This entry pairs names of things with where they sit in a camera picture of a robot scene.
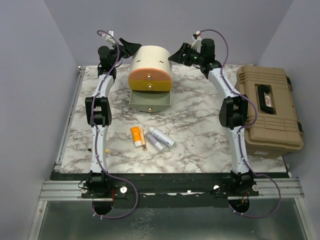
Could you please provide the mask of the cream round drawer organizer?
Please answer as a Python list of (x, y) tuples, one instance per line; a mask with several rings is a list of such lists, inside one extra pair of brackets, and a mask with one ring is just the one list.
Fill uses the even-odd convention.
[(141, 46), (133, 55), (130, 73), (138, 69), (160, 69), (167, 74), (172, 73), (172, 64), (168, 60), (170, 52), (163, 47), (155, 45)]

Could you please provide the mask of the yellow drawer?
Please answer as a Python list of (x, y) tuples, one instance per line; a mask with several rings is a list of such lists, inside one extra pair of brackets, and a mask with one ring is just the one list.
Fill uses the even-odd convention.
[(160, 80), (128, 80), (128, 85), (133, 91), (170, 92), (173, 88), (172, 81)]

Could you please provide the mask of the grey bottom drawer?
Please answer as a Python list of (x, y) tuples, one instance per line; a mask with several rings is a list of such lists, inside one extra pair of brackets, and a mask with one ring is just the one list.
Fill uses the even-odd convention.
[(171, 106), (171, 92), (132, 90), (129, 105), (131, 108), (141, 112), (162, 112)]

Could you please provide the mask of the orange sunscreen tube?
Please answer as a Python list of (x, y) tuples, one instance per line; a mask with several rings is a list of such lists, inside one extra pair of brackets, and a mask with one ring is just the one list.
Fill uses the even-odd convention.
[(131, 127), (130, 131), (132, 133), (133, 142), (136, 148), (142, 146), (142, 140), (140, 135), (140, 128), (138, 126)]

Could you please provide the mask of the white blue tube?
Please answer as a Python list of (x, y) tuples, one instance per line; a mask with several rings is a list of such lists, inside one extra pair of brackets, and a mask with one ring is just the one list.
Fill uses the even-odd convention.
[(161, 130), (154, 128), (152, 126), (148, 127), (149, 132), (151, 133), (151, 135), (156, 138), (159, 142), (161, 142), (162, 144), (164, 144), (166, 147), (168, 148), (172, 148), (176, 141), (173, 140), (171, 137), (169, 137), (168, 135), (166, 135), (164, 132), (162, 132)]

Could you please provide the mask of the lavender white bottle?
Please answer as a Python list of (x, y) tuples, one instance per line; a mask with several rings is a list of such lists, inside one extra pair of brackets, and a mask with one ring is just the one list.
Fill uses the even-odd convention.
[(146, 138), (157, 149), (158, 152), (162, 152), (164, 150), (163, 145), (151, 133), (148, 132), (146, 134)]

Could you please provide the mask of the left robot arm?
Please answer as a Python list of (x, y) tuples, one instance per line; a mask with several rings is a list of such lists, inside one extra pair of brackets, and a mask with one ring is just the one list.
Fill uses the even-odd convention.
[(115, 44), (112, 49), (107, 46), (99, 47), (98, 84), (92, 96), (85, 98), (86, 118), (92, 133), (90, 172), (95, 174), (107, 171), (106, 139), (109, 125), (112, 123), (108, 96), (117, 77), (117, 63), (135, 55), (142, 46), (140, 43), (128, 42), (123, 38), (119, 41), (120, 44)]

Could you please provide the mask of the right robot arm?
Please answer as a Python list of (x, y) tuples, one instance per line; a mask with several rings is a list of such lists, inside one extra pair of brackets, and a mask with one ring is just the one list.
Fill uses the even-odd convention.
[(184, 42), (168, 60), (188, 67), (198, 65), (205, 78), (214, 85), (223, 98), (219, 122), (225, 128), (230, 145), (231, 171), (237, 176), (251, 174), (244, 137), (248, 100), (241, 96), (224, 75), (222, 65), (215, 59), (214, 40), (203, 39), (200, 43), (200, 52), (192, 48), (191, 44)]

